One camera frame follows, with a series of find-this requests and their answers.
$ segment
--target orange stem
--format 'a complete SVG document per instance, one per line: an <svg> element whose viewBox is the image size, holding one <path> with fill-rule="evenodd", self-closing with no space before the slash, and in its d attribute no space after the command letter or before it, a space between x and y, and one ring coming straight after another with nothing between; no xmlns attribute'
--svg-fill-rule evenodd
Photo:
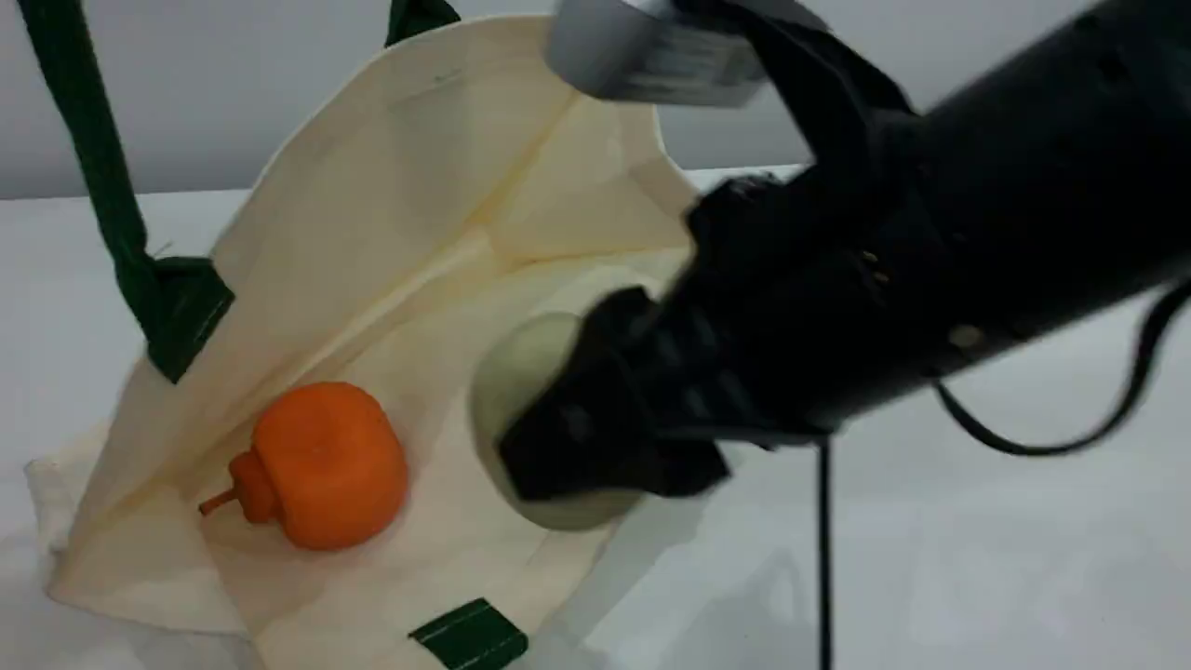
<svg viewBox="0 0 1191 670"><path fill-rule="evenodd" d="M199 506L199 514L207 516L212 512L219 509L220 507L236 500L236 489L227 489L226 491L219 494L218 496L205 501Z"/></svg>

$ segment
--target table surface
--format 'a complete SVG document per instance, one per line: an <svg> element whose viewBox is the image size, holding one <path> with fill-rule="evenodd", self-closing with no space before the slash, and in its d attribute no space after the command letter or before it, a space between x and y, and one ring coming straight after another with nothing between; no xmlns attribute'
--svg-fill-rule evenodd
<svg viewBox="0 0 1191 670"><path fill-rule="evenodd" d="M691 177L707 186L725 174ZM150 249L204 252L245 193L142 196ZM1016 438L1079 433L1115 397L1146 298L955 388ZM151 649L151 631L130 634L40 594L20 472L104 420L141 352L85 199L0 201L0 668L148 666L172 653ZM1184 330L1172 332L1137 420L1079 458L992 453L927 395L849 427L837 451L837 666L1181 666L1191 656ZM618 534L610 551L631 553L632 543L660 541L646 538L659 524L673 531L588 631L591 668L811 666L810 457L734 458L735 480L693 518L659 502Z"/></svg>

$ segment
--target label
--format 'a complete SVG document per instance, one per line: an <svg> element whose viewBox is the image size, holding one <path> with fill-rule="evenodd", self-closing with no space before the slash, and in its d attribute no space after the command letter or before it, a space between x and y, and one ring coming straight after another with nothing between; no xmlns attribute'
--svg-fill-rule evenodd
<svg viewBox="0 0 1191 670"><path fill-rule="evenodd" d="M756 52L743 37L668 24L625 81L623 93L647 102L737 106L766 79Z"/></svg>

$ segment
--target cable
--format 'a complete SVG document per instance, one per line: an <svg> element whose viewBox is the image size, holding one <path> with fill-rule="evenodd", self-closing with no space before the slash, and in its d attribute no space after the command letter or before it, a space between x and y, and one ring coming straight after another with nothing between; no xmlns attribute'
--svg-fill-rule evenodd
<svg viewBox="0 0 1191 670"><path fill-rule="evenodd" d="M819 670L831 670L835 664L835 613L831 602L831 440L824 438L816 445L815 488L818 497L818 606L819 606Z"/></svg>
<svg viewBox="0 0 1191 670"><path fill-rule="evenodd" d="M1185 278L1162 294L1149 307L1134 345L1133 368L1129 372L1129 381L1117 401L1116 409L1112 411L1099 427L1077 440L1047 446L1029 446L1015 443L993 433L992 430L972 417L941 381L936 380L934 382L935 393L939 394L939 400L943 403L943 409L947 411L947 414L955 420L965 433L998 452L1033 458L1081 452L1115 433L1133 417L1134 411L1137 409L1139 401L1149 384L1154 359L1167 326L1187 302L1189 298L1191 298L1191 280Z"/></svg>
<svg viewBox="0 0 1191 670"><path fill-rule="evenodd" d="M1159 346L1173 320L1187 300L1191 299L1191 278L1177 283L1159 298L1142 321L1141 330L1134 344L1133 367L1116 409L1099 427L1087 436L1049 446L1028 446L1002 438L978 421L941 381L935 381L934 388L947 414L968 436L984 445L1010 456L1017 457L1056 457L1086 450L1104 438L1108 438L1133 417L1137 403L1149 386L1149 378L1158 357ZM818 609L819 609L819 670L831 670L835 664L835 613L833 603L833 557L831 557L831 440L823 438L816 443L816 525L818 534Z"/></svg>

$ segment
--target green strap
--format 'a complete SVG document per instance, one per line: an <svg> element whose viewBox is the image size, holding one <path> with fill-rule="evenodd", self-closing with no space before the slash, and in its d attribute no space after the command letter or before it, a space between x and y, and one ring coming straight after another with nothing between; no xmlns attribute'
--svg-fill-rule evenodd
<svg viewBox="0 0 1191 670"><path fill-rule="evenodd" d="M388 36L385 46L392 46L414 35L453 24L459 13L447 0L393 0L388 7Z"/></svg>
<svg viewBox="0 0 1191 670"><path fill-rule="evenodd" d="M500 670L529 650L529 638L484 599L410 633L447 670Z"/></svg>
<svg viewBox="0 0 1191 670"><path fill-rule="evenodd" d="M210 258L154 258L132 193L81 0L18 0L50 94L74 142L116 280L148 342L149 359L176 383L235 295Z"/></svg>

